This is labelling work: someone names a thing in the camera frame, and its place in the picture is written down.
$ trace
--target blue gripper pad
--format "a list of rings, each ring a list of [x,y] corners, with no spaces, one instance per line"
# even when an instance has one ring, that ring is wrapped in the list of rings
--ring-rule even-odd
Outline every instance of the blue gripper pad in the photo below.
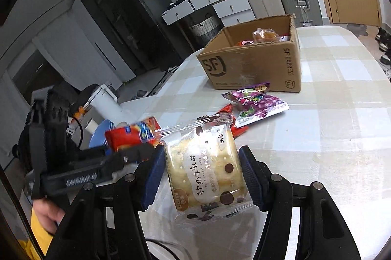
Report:
[[[166,158],[164,146],[158,145],[152,156],[152,164],[149,168],[149,173],[144,182],[144,191],[141,196],[140,205],[144,210],[153,204],[156,193],[158,192],[159,184],[166,167]]]
[[[259,210],[261,210],[264,202],[262,185],[254,171],[254,168],[258,168],[258,162],[248,146],[245,145],[239,149],[239,160],[251,199],[254,205],[258,206]]]

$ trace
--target refrigerator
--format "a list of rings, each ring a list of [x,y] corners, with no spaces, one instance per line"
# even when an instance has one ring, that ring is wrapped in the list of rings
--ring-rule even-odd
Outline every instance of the refrigerator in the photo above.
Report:
[[[171,0],[113,0],[133,45],[161,70],[180,65],[193,53],[179,28],[162,18],[170,4]]]

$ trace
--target yellow sleeve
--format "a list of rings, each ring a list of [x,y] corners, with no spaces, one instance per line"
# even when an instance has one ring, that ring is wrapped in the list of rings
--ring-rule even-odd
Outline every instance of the yellow sleeve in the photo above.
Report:
[[[40,245],[42,252],[44,255],[46,255],[46,252],[48,251],[49,245],[52,242],[53,236],[49,234],[40,224],[38,221],[38,218],[35,214],[35,211],[33,209],[33,212],[31,213],[31,229],[33,230],[34,236],[38,241],[38,244]],[[27,255],[32,260],[40,260],[37,252],[35,251],[33,245],[31,244],[31,241],[19,241],[21,246],[26,251]]]

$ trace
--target shoe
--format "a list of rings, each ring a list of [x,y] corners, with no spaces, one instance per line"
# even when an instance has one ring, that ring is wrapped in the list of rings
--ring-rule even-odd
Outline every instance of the shoe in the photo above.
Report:
[[[391,48],[391,35],[387,34],[380,39],[379,50],[386,52],[388,48]]]
[[[387,50],[386,53],[380,57],[379,61],[383,65],[391,66],[391,49]]]
[[[384,28],[379,27],[379,32],[377,33],[375,39],[380,42],[382,37],[386,36],[388,33]]]
[[[143,97],[146,97],[148,94],[149,94],[149,91],[147,91],[147,90],[139,90],[139,91],[136,93],[136,96],[137,96],[138,98],[143,98]]]

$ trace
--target blue plate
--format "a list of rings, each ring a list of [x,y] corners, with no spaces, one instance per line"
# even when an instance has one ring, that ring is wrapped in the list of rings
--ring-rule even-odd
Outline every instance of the blue plate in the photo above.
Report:
[[[110,120],[104,120],[100,125],[98,125],[94,134],[92,135],[91,140],[89,141],[89,148],[99,147],[101,145],[107,145],[107,140],[104,136],[104,133],[109,130],[114,129],[114,123]]]

